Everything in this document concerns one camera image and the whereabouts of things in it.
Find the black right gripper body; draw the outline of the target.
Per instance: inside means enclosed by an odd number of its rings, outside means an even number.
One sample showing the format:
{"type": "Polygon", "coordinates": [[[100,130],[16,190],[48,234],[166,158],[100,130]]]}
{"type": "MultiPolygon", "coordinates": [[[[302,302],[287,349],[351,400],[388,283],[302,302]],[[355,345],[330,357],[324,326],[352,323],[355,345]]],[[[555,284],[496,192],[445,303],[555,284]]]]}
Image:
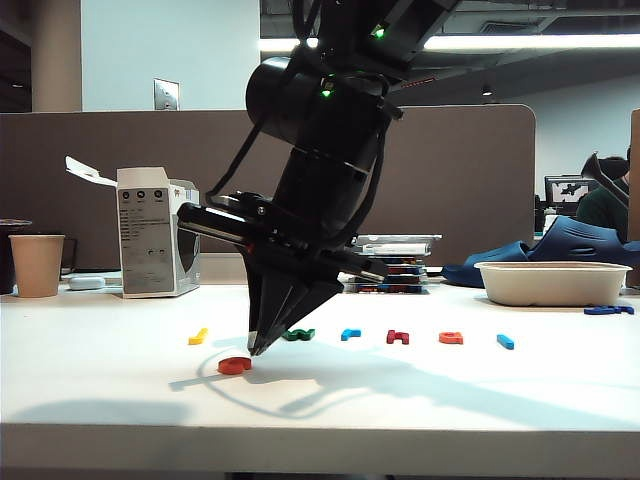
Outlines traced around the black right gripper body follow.
{"type": "Polygon", "coordinates": [[[295,148],[273,197],[251,192],[215,196],[179,208],[180,228],[233,244],[242,255],[284,258],[296,282],[329,281],[341,273],[378,281],[386,266],[353,253],[353,239],[378,187],[384,150],[364,167],[295,148]]]}

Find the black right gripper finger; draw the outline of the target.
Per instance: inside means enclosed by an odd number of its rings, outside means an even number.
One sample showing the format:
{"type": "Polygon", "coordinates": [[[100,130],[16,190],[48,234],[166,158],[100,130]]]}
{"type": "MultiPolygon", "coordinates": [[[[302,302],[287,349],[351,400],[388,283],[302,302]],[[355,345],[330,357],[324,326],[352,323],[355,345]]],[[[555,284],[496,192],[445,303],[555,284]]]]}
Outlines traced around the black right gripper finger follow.
{"type": "Polygon", "coordinates": [[[284,258],[247,255],[250,313],[248,350],[263,354],[291,326],[290,313],[296,281],[284,258]]]}
{"type": "Polygon", "coordinates": [[[257,323],[257,355],[326,301],[343,291],[333,279],[304,282],[268,279],[263,287],[257,323]]]}

